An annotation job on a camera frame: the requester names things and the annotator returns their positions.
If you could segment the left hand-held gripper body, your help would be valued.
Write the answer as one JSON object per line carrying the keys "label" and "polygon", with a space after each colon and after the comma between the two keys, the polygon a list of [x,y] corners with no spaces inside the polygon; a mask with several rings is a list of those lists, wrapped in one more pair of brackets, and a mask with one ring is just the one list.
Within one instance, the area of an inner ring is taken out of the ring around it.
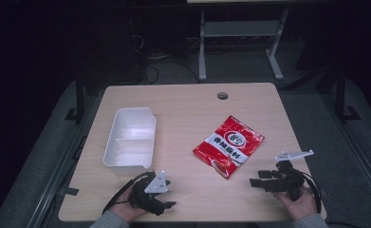
{"label": "left hand-held gripper body", "polygon": [[160,216],[166,210],[162,210],[162,201],[157,196],[168,192],[165,183],[165,171],[158,174],[156,172],[145,172],[135,177],[135,183],[132,186],[132,193],[129,197],[129,203],[136,208],[141,208],[156,216]]}

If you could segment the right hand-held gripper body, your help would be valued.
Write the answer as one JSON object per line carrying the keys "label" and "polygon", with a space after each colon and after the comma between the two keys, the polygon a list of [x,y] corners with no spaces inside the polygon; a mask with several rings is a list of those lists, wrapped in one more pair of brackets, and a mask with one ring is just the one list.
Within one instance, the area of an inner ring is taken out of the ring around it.
{"label": "right hand-held gripper body", "polygon": [[305,182],[304,175],[301,171],[293,167],[291,161],[313,154],[314,152],[312,150],[304,152],[282,151],[280,155],[276,156],[274,159],[278,173],[275,176],[276,183],[271,189],[271,192],[287,192],[292,201],[300,198],[299,191]]}

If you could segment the person's left hand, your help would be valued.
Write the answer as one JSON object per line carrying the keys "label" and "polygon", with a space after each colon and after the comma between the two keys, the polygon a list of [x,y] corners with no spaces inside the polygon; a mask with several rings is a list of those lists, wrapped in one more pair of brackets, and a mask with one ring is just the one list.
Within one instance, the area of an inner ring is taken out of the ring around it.
{"label": "person's left hand", "polygon": [[118,217],[122,218],[126,222],[130,223],[133,220],[147,214],[147,211],[133,207],[128,199],[132,193],[132,188],[129,187],[115,200],[114,204],[109,208],[109,211]]}

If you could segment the person's right hand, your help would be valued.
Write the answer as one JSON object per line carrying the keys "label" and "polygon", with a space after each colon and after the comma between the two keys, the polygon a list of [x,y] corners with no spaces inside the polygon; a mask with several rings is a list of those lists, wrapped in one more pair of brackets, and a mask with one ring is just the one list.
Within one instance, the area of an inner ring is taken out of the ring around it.
{"label": "person's right hand", "polygon": [[300,198],[296,201],[292,201],[283,193],[273,193],[273,196],[280,201],[294,220],[303,219],[307,216],[317,214],[317,205],[310,192],[302,186],[299,193]]}

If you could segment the red seasoning packet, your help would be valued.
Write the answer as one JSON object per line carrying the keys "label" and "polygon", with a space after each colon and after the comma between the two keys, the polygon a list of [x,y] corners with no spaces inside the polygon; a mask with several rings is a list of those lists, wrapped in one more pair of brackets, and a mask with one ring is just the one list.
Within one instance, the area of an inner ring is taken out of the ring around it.
{"label": "red seasoning packet", "polygon": [[227,180],[264,139],[263,135],[241,123],[234,116],[229,116],[193,152]]}

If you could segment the white plastic divided container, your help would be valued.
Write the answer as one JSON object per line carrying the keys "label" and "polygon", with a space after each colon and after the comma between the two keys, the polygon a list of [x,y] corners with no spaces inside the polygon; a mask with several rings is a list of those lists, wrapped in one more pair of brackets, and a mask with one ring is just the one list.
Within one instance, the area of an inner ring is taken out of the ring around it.
{"label": "white plastic divided container", "polygon": [[149,107],[116,112],[103,164],[117,175],[135,175],[153,169],[157,120]]}

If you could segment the black table edge clip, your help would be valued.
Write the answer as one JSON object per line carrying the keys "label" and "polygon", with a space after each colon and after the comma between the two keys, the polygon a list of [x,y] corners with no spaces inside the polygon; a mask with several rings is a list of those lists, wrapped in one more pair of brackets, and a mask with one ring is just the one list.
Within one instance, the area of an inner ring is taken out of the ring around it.
{"label": "black table edge clip", "polygon": [[65,196],[65,195],[76,196],[78,193],[79,193],[78,189],[67,187],[67,188],[62,189],[59,192],[59,195],[60,196]]}

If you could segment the black metal stand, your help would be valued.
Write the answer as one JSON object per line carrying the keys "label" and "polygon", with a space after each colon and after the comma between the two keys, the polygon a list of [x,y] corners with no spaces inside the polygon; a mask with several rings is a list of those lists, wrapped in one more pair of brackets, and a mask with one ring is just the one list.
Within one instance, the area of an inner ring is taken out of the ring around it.
{"label": "black metal stand", "polygon": [[344,105],[345,75],[341,67],[337,70],[335,112],[338,119],[345,124],[347,121],[358,121],[361,117],[353,106]]}
{"label": "black metal stand", "polygon": [[83,89],[83,81],[80,75],[77,76],[75,80],[75,90],[76,90],[76,106],[74,108],[70,108],[65,116],[66,120],[74,121],[75,124],[79,124],[82,120],[84,114],[84,89]]}

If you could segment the white metal desk frame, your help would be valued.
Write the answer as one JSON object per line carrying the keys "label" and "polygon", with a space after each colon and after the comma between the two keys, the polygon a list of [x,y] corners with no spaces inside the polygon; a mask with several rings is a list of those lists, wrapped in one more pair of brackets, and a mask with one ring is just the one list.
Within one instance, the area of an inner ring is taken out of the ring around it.
{"label": "white metal desk frame", "polygon": [[198,52],[198,79],[207,80],[206,57],[205,57],[205,39],[217,37],[272,37],[273,42],[270,48],[266,50],[274,78],[278,81],[284,79],[281,68],[278,65],[275,54],[279,46],[286,20],[288,18],[288,9],[282,11],[278,20],[265,21],[219,21],[212,22],[205,20],[205,12],[200,14],[199,31],[199,52]]}

